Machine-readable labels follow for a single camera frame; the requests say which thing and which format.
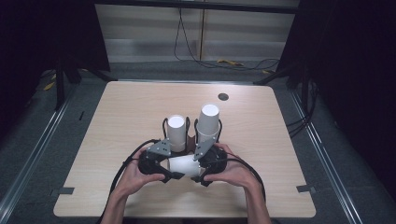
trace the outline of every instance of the cable on floor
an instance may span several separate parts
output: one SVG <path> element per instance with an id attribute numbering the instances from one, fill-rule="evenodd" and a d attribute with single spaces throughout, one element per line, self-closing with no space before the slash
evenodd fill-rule
<path id="1" fill-rule="evenodd" d="M 277 65 L 279 63 L 279 59 L 264 59 L 261 60 L 258 64 L 256 64 L 256 66 L 254 67 L 245 67 L 245 66 L 241 66 L 241 67 L 230 67 L 230 66 L 221 66 L 221 65 L 217 65 L 217 64 L 213 64 L 213 63 L 206 63 L 203 61 L 199 61 L 197 59 L 195 59 L 195 57 L 193 56 L 191 49 L 190 49 L 190 43 L 189 43 L 189 39 L 187 38 L 187 34 L 186 34 L 186 29 L 184 27 L 184 22 L 183 22 L 183 18 L 182 18 L 182 14 L 181 14 L 181 8 L 178 9 L 178 14 L 179 14 L 179 20 L 178 20 L 178 26 L 177 26 L 177 36 L 176 36 L 176 40 L 175 40 L 175 46 L 174 46 L 174 55 L 175 57 L 182 62 L 196 62 L 199 65 L 201 65 L 202 67 L 205 68 L 224 68 L 224 69 L 230 69 L 230 70 L 234 70 L 234 71 L 251 71 L 251 70 L 265 70 L 265 69 L 270 69 L 272 67 L 274 67 L 275 65 Z M 189 54 L 192 57 L 191 60 L 183 60 L 180 59 L 179 57 L 177 57 L 177 41 L 178 41 L 178 36 L 179 36 L 179 32 L 180 32 L 180 26 L 183 30 L 184 33 L 184 39 L 186 41 L 187 44 L 187 49 L 189 50 Z M 274 61 L 274 63 L 272 63 L 269 66 L 265 66 L 265 67 L 260 67 L 260 65 L 264 62 L 270 62 L 270 61 Z"/>

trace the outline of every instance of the wall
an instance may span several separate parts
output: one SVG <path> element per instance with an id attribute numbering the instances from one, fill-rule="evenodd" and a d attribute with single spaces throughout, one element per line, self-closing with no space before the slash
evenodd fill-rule
<path id="1" fill-rule="evenodd" d="M 235 0 L 214 2 L 238 4 Z M 297 7 L 299 1 L 247 0 L 239 4 Z M 176 60 L 176 8 L 96 5 L 96 10 L 111 63 Z M 202 60 L 280 58 L 294 18 L 201 9 L 182 9 L 181 13 L 191 53 Z M 176 54 L 181 59 L 191 58 L 181 26 Z"/>

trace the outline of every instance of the human hand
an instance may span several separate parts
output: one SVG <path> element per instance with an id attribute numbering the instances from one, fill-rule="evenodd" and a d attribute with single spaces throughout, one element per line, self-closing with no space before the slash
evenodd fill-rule
<path id="1" fill-rule="evenodd" d="M 230 148 L 225 144 L 215 143 L 215 146 L 224 150 L 227 153 L 228 159 L 240 159 L 235 156 Z M 259 186 L 260 183 L 256 177 L 243 164 L 237 161 L 228 161 L 225 170 L 219 174 L 206 175 L 204 181 L 224 181 L 237 187 L 250 188 Z"/>
<path id="2" fill-rule="evenodd" d="M 143 175 L 140 172 L 137 166 L 138 160 L 142 152 L 145 150 L 146 150 L 145 147 L 138 150 L 134 154 L 133 160 L 125 168 L 119 183 L 114 189 L 120 195 L 124 197 L 128 197 L 129 195 L 138 192 L 147 183 L 156 180 L 163 180 L 165 178 L 165 176 L 162 174 Z"/>

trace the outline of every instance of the black curtain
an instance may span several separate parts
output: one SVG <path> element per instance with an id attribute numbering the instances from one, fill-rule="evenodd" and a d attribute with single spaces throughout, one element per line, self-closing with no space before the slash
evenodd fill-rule
<path id="1" fill-rule="evenodd" d="M 109 71 L 92 0 L 0 1 L 0 134 L 35 93 L 41 74 L 67 56 Z M 74 60 L 69 66 L 81 67 Z"/>

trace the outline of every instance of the wooden table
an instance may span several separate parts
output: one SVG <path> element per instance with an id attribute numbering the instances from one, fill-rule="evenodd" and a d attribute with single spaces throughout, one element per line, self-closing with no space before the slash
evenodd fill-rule
<path id="1" fill-rule="evenodd" d="M 220 93 L 229 95 L 221 101 Z M 262 177 L 271 217 L 316 213 L 274 92 L 269 87 L 229 84 L 110 82 L 92 118 L 60 195 L 59 217 L 99 217 L 121 163 L 146 140 L 163 138 L 163 119 L 174 114 L 193 123 L 202 105 L 219 106 L 220 142 Z M 189 136 L 194 136 L 191 126 Z M 189 178 L 150 183 L 129 197 L 126 217 L 246 217 L 241 188 L 216 182 L 208 188 Z"/>

